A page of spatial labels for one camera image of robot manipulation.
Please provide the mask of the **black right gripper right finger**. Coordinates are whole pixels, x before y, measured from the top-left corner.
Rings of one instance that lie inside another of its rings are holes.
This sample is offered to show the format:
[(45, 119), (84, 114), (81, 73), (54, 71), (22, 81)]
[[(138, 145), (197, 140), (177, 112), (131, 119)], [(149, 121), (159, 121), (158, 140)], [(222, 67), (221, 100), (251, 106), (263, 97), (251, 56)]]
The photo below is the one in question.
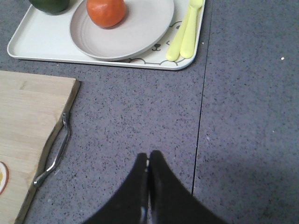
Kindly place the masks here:
[(155, 224), (224, 224), (183, 186), (163, 154), (154, 150), (149, 158), (150, 202)]

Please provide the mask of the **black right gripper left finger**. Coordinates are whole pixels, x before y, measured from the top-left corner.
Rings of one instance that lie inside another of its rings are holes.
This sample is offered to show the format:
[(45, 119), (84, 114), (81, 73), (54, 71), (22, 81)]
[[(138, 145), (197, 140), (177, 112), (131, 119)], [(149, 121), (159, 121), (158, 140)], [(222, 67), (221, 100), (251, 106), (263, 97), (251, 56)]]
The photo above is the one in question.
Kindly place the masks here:
[(148, 213), (148, 157), (137, 155), (123, 184), (85, 224), (146, 224)]

